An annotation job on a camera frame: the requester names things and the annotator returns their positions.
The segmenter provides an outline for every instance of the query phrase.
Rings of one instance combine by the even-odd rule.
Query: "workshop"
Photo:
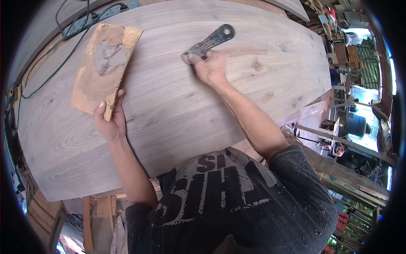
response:
[[[2,248],[384,250],[404,74],[373,2],[2,6]]]

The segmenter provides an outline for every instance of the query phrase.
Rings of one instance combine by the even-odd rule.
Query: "striped tarp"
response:
[[[356,50],[361,67],[354,69],[353,72],[363,78],[362,85],[364,88],[379,90],[381,86],[379,58],[372,39],[363,40],[361,44],[356,45]]]

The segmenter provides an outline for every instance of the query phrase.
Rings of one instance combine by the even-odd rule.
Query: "finger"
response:
[[[197,56],[197,55],[195,55],[195,54],[190,54],[190,55],[188,56],[188,58],[189,58],[189,61],[190,61],[193,65],[195,65],[195,66],[196,66],[196,64],[199,63],[199,62],[203,62],[203,60],[202,60],[199,56]]]
[[[123,111],[123,108],[121,104],[123,103],[123,98],[124,98],[125,90],[120,89],[117,93],[117,98],[116,98],[116,103],[113,109],[113,112],[118,112],[118,111]]]
[[[106,111],[106,102],[102,101],[93,111],[96,122],[104,120],[104,111]]]
[[[214,55],[214,54],[216,54],[216,53],[219,53],[219,51],[217,51],[217,50],[208,50],[208,51],[206,52],[206,56],[207,56],[207,57],[211,57],[212,55]]]

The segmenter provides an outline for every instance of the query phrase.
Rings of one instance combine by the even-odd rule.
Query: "wood scrap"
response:
[[[89,114],[105,100],[104,119],[111,120],[114,100],[142,29],[99,24],[87,44],[73,87],[71,106]]]

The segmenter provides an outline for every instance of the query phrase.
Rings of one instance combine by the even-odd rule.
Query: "wooden plank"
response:
[[[90,196],[83,197],[83,246],[86,252],[94,251],[90,226]]]
[[[39,239],[42,241],[42,243],[45,245],[45,248],[49,249],[50,247],[50,238],[51,235],[49,232],[47,232],[36,220],[35,218],[28,212],[26,214],[26,218],[28,222],[30,223],[31,227],[39,237]]]
[[[125,68],[142,29],[99,24],[87,44],[73,87],[71,106],[93,114],[106,101],[104,119],[111,120],[114,101]]]
[[[35,200],[30,201],[28,211],[36,219],[36,221],[48,231],[48,233],[52,233],[52,227],[55,223],[55,219],[45,212],[45,210],[42,209],[42,207],[40,207]]]
[[[47,212],[54,219],[58,216],[63,206],[61,201],[47,201],[40,189],[35,192],[33,199],[45,212]]]
[[[46,222],[44,221],[39,214],[34,211],[32,208],[28,208],[27,209],[27,215],[30,214],[31,217],[33,217],[35,219],[35,221],[48,233],[51,234],[52,233],[52,227]]]
[[[335,141],[340,142],[340,143],[345,144],[345,145],[349,145],[349,146],[354,147],[354,148],[356,148],[356,149],[358,149],[358,150],[360,150],[362,152],[365,152],[367,154],[375,156],[376,158],[379,158],[379,159],[381,159],[383,161],[386,161],[387,163],[389,163],[392,166],[396,166],[396,161],[395,160],[393,160],[393,159],[391,159],[391,158],[389,158],[389,157],[387,157],[387,156],[385,156],[385,155],[383,155],[383,154],[381,154],[379,152],[375,152],[374,150],[366,148],[365,146],[362,146],[362,145],[356,144],[354,142],[351,142],[351,141],[349,141],[347,139],[343,139],[343,138],[340,138],[340,137],[337,137],[337,136],[334,136],[334,135],[331,135],[331,134],[328,134],[328,133],[324,133],[324,132],[321,132],[319,130],[311,129],[311,128],[308,128],[308,127],[305,127],[305,126],[301,126],[301,125],[296,125],[296,128],[301,129],[301,130],[305,130],[305,131],[308,131],[308,132],[311,132],[311,133],[314,133],[314,134],[317,134],[317,135],[320,135],[322,137],[326,137],[326,138],[331,139],[331,140],[335,140]]]
[[[90,0],[90,9],[94,9],[111,0]],[[55,15],[63,0],[47,0],[40,7],[33,19],[28,23],[24,35],[19,41],[17,51],[7,77],[7,85],[20,79],[31,61],[38,52],[59,33],[59,28],[55,22]],[[75,18],[86,12],[87,5],[83,1],[70,1],[65,3],[59,14],[58,21],[62,28],[73,22]]]
[[[300,0],[265,0],[265,1],[270,2],[271,4],[274,4],[276,6],[279,6],[282,9],[287,10],[288,12],[293,13],[294,15],[298,16],[304,21],[307,22],[310,21]]]
[[[310,164],[317,171],[332,176],[344,182],[345,184],[348,184],[373,196],[382,198],[384,200],[389,199],[390,192],[386,188],[382,187],[376,182],[372,182],[370,179],[365,178],[364,176],[355,173],[354,171],[344,167],[343,165],[338,164],[337,162],[321,156],[305,145],[301,146]]]
[[[276,122],[331,87],[321,37],[263,9],[226,1],[182,0],[132,9],[105,22],[144,30],[123,77],[123,109],[128,140],[151,177],[245,139],[220,98],[180,59],[182,52],[221,24],[232,23],[236,30],[232,40],[216,48],[227,56],[228,80]],[[79,62],[94,30],[89,30],[66,65],[40,92],[21,101],[20,143],[48,200],[121,186],[112,170],[106,139],[95,129],[94,119],[69,107]],[[27,85],[27,94],[53,72],[53,66],[65,59],[78,39],[50,57]]]

